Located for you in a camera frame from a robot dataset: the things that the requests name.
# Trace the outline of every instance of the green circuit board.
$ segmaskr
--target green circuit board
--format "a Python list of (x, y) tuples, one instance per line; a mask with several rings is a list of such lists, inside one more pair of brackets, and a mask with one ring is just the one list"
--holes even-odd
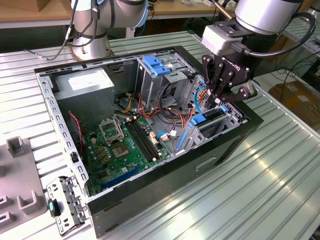
[[(147, 130), (148, 133), (152, 131), (145, 118), (139, 118), (137, 123), (144, 131)], [(160, 149), (154, 146), (154, 149), (160, 153), (159, 158), (156, 161), (147, 161), (125, 123), (121, 122), (119, 125), (124, 135), (121, 142), (114, 141), (107, 145), (99, 128), (83, 135), (87, 148), (87, 161), (84, 165), (89, 175), (87, 188), (90, 196), (103, 191), (106, 188), (104, 186), (111, 187), (170, 158), (167, 149), (161, 145)], [(114, 134), (112, 129), (103, 129), (103, 131), (112, 133), (110, 137)], [(147, 131), (145, 135), (151, 142), (152, 139)]]

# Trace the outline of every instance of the blue plastic clip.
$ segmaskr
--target blue plastic clip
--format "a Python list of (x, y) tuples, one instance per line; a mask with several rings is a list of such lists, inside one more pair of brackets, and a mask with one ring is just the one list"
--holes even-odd
[(222, 110), (224, 113), (228, 112), (228, 108), (227, 108), (226, 106), (221, 105), (220, 108), (221, 108), (221, 110)]
[(156, 76), (161, 76), (171, 73), (171, 69), (166, 68), (163, 63), (155, 56), (142, 57), (143, 62)]
[(191, 123), (193, 125), (198, 125), (202, 122), (204, 122), (205, 120), (207, 120), (202, 114), (198, 114), (198, 115), (195, 115), (193, 118), (191, 118)]

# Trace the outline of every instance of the cable connector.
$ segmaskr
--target cable connector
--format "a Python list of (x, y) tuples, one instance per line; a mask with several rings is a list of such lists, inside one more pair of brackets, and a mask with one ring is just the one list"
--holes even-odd
[(128, 97), (128, 98), (131, 98), (132, 94), (129, 93), (129, 92), (126, 92), (125, 95)]
[(48, 60), (49, 60), (48, 57), (43, 56), (43, 55), (40, 55), (40, 54), (38, 54), (38, 53), (36, 53), (35, 55), (36, 55), (36, 57), (37, 57), (38, 59), (45, 60), (45, 61), (48, 61)]
[(91, 1), (91, 17), (95, 21), (98, 21), (100, 19), (100, 10), (97, 0)]

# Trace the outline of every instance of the blue pcie slot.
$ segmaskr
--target blue pcie slot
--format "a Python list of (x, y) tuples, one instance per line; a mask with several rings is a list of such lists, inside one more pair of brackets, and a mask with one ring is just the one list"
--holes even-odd
[(179, 142), (179, 145), (176, 147), (177, 151), (179, 151), (179, 149), (181, 148), (181, 145), (184, 143), (184, 140), (185, 140), (186, 136), (187, 136), (187, 131), (184, 131), (184, 133), (182, 135), (182, 138), (181, 138), (181, 140)]
[(113, 185), (116, 185), (116, 184), (122, 182), (123, 180), (125, 180), (127, 178), (130, 178), (130, 177), (134, 176), (137, 173), (137, 171), (138, 171), (138, 169), (140, 167), (141, 167), (141, 165), (135, 167), (135, 169), (132, 169), (131, 171), (128, 171), (127, 173), (125, 173), (125, 174), (123, 174), (121, 176), (118, 176), (117, 178), (115, 178), (115, 179), (113, 179), (111, 181), (108, 181), (106, 183), (101, 184), (100, 188), (101, 189), (109, 188), (109, 187), (111, 187)]

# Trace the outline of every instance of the yellow wire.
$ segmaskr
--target yellow wire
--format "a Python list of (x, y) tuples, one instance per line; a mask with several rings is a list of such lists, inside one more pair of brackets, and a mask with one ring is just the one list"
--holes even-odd
[(122, 113), (126, 114), (127, 112), (129, 112), (131, 108), (131, 101), (132, 101), (132, 98), (130, 97), (128, 107), (125, 110), (123, 110)]

